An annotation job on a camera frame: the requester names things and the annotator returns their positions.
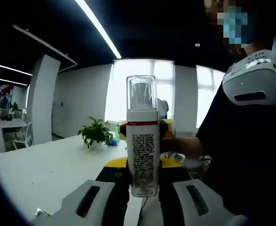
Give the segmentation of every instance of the white wall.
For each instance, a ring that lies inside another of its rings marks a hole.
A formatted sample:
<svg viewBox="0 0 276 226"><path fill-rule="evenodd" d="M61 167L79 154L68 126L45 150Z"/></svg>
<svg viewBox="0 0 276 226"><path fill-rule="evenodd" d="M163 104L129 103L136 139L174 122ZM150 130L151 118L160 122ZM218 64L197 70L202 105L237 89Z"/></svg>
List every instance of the white wall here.
<svg viewBox="0 0 276 226"><path fill-rule="evenodd" d="M51 112L59 61L44 55L33 70L28 94L27 121L32 121L35 145L52 141Z"/></svg>
<svg viewBox="0 0 276 226"><path fill-rule="evenodd" d="M27 87L21 88L18 86L14 86L14 89L12 91L11 104L14 104L14 102L16 102L19 108L25 108L26 94Z"/></svg>
<svg viewBox="0 0 276 226"><path fill-rule="evenodd" d="M52 111L52 132L61 137L77 135L89 117L104 119L111 65L58 74Z"/></svg>
<svg viewBox="0 0 276 226"><path fill-rule="evenodd" d="M58 74L53 99L52 132L77 134L89 117L104 119L111 65ZM175 66L174 120L179 132L195 132L197 118L196 68Z"/></svg>

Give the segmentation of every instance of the window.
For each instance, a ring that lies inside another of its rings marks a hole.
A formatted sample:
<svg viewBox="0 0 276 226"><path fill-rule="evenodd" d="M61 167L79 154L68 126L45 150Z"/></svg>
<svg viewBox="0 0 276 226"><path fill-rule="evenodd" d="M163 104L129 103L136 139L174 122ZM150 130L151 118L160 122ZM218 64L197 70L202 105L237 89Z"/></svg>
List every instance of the window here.
<svg viewBox="0 0 276 226"><path fill-rule="evenodd" d="M208 113L224 73L198 65L196 66L196 72L198 85L196 128L199 128Z"/></svg>
<svg viewBox="0 0 276 226"><path fill-rule="evenodd" d="M110 72L106 97L105 120L126 120L126 78L131 75L154 75L158 98L169 105L167 116L173 118L174 64L173 61L151 59L115 60Z"/></svg>

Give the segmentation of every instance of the floor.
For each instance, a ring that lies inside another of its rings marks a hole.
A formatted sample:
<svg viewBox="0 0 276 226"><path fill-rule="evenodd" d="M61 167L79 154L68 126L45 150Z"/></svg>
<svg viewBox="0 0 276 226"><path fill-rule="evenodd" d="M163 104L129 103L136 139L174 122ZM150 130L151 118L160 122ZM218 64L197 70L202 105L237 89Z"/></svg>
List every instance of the floor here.
<svg viewBox="0 0 276 226"><path fill-rule="evenodd" d="M56 141L56 140L60 140L60 139L62 139L62 137L52 134L52 141Z"/></svg>
<svg viewBox="0 0 276 226"><path fill-rule="evenodd" d="M6 152L14 151L15 147L12 144L13 140L23 140L25 136L25 131L20 129L16 132L10 131L9 129L3 129L3 136L4 136L4 144L6 148Z"/></svg>

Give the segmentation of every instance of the black shirt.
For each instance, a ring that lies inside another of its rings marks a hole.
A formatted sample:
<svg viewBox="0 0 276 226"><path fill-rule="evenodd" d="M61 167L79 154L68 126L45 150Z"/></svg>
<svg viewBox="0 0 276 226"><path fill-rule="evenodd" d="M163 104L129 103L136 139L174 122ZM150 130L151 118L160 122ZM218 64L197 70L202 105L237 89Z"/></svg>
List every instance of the black shirt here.
<svg viewBox="0 0 276 226"><path fill-rule="evenodd" d="M221 85L197 137L213 159L204 182L222 196L225 207L251 219L273 216L276 105L235 105Z"/></svg>

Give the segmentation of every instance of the product label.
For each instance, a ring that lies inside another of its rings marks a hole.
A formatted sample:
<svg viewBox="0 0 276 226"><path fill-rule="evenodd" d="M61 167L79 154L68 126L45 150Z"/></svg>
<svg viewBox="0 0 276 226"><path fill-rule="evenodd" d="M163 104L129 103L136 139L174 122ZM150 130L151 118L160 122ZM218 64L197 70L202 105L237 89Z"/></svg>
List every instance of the product label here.
<svg viewBox="0 0 276 226"><path fill-rule="evenodd" d="M140 194L152 194L153 185L153 155L154 138L153 134L134 134L134 180L135 186L140 188Z"/></svg>

